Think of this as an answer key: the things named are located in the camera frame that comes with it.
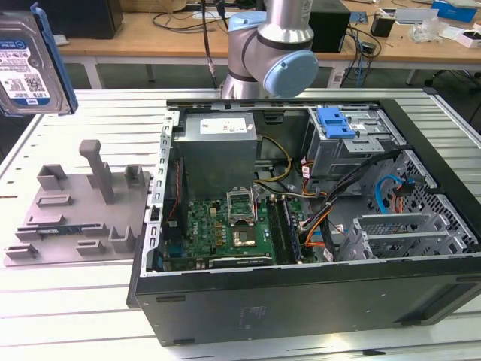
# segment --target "aluminum extrusion table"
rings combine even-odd
[[[215,91],[78,91],[74,116],[36,117],[0,166],[0,242],[10,245],[38,185],[44,163],[68,173],[89,171],[77,155],[84,138],[97,138],[112,171],[158,159],[166,99],[216,98]],[[396,99],[481,201],[481,138],[436,95],[420,89],[310,89],[301,97]],[[0,359],[339,359],[363,350],[376,360],[481,357],[481,297],[434,326],[382,329],[162,348],[143,312],[126,306],[132,261],[0,268]]]

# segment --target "wooden desk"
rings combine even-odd
[[[406,6],[417,8],[419,3],[399,0]],[[343,2],[351,11],[366,11],[373,14],[377,7],[358,2]],[[384,0],[381,7],[393,8],[391,2]],[[167,17],[161,17],[165,23]],[[475,20],[481,20],[478,13]],[[369,32],[369,24],[358,24],[361,30]],[[453,26],[470,28],[470,24],[447,21]],[[201,21],[172,19],[169,26],[190,26]],[[227,65],[228,36],[221,30],[221,22],[209,25],[215,29],[209,33],[210,52],[214,62]],[[411,26],[394,24],[388,38],[378,38],[383,48],[381,54],[371,64],[371,68],[408,68],[408,69],[446,69],[446,70],[481,70],[481,50],[468,49],[455,41],[444,40],[442,43],[415,44],[409,37]],[[369,39],[361,35],[362,40]],[[201,33],[180,34],[156,27],[150,15],[146,13],[125,13],[123,25],[112,40],[71,39],[66,47],[60,47],[65,62],[79,62],[86,67],[87,75],[93,89],[102,88],[101,79],[96,69],[101,63],[122,64],[207,64],[204,42]],[[330,87],[339,86],[340,75],[353,60],[355,46],[352,39],[344,42],[340,53],[318,53],[319,66],[332,68]],[[153,78],[151,68],[147,66],[149,78]]]

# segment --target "gray 3d printed holder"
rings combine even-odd
[[[92,174],[66,175],[57,164],[42,167],[37,176],[41,188],[17,229],[20,243],[5,249],[6,266],[133,257],[150,174],[139,165],[111,173],[100,149],[97,140],[80,144]]]

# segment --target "small box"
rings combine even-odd
[[[394,21],[394,17],[382,17],[379,14],[375,14],[373,25],[371,26],[371,34],[381,38],[389,37]]]
[[[459,34],[456,41],[465,47],[481,47],[481,32],[476,30],[467,30]]]
[[[439,17],[463,21],[465,23],[469,23],[474,18],[474,14],[476,14],[475,8],[457,8],[441,0],[434,0],[431,9],[438,9],[439,12],[437,15]]]

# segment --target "red wire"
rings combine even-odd
[[[167,220],[165,220],[164,222],[164,226],[167,224],[168,220],[171,219],[172,217],[172,214],[174,214],[175,212],[175,208],[177,208],[177,205],[179,204],[179,197],[180,197],[180,165],[179,165],[179,162],[177,162],[177,175],[176,175],[176,178],[175,178],[175,188],[176,188],[176,195],[175,195],[175,203],[174,203],[174,207],[172,208],[171,210],[171,213],[168,215],[167,217]]]

